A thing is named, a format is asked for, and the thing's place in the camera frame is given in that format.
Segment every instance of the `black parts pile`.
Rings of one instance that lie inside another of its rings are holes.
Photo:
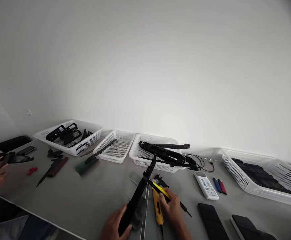
[[[179,166],[179,167],[187,167],[189,170],[198,171],[196,161],[193,158],[184,156],[178,152],[173,152],[171,150],[165,149],[188,149],[190,148],[189,144],[184,145],[172,145],[172,144],[151,144],[147,142],[139,142],[140,148],[143,150],[156,154],[158,158],[162,160],[156,160],[157,162],[169,164],[171,167]]]
[[[46,140],[48,140],[50,142],[54,142],[57,139],[60,139],[60,140],[63,140],[63,145],[65,146],[65,145],[75,141],[76,139],[78,139],[82,135],[80,141],[74,142],[71,146],[69,146],[69,147],[73,147],[76,144],[78,144],[79,142],[86,139],[87,137],[91,136],[92,134],[93,134],[92,132],[90,132],[90,131],[87,132],[85,129],[83,132],[83,135],[82,135],[82,133],[78,129],[78,125],[76,125],[75,123],[72,123],[67,128],[65,128],[63,125],[59,126],[55,130],[50,132],[48,135],[46,135]]]
[[[232,158],[232,160],[248,175],[253,182],[261,187],[270,188],[276,191],[291,194],[291,191],[283,187],[274,177],[268,174],[263,167],[244,163],[240,159]]]

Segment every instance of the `black handle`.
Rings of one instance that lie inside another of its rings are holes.
[[[190,144],[186,143],[184,145],[177,145],[177,144],[163,144],[163,143],[152,143],[155,146],[163,147],[163,148],[170,148],[170,149],[189,149]]]

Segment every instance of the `yellow utility knife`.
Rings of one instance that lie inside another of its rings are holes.
[[[162,233],[162,240],[163,240],[163,214],[162,214],[162,209],[161,209],[161,202],[160,202],[160,196],[157,191],[153,190],[153,200],[154,200],[154,208],[155,208],[155,213],[156,213],[156,222],[160,226],[161,233]]]

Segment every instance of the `phone screen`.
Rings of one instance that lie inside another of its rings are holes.
[[[137,173],[133,173],[131,180],[134,182],[137,186],[139,185],[139,182],[141,181],[142,177],[138,175]]]
[[[215,208],[199,203],[199,209],[210,240],[229,240]]]

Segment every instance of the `red clip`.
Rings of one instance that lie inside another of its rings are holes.
[[[31,168],[30,171],[28,172],[28,175],[31,175],[33,172],[38,170],[38,168]]]

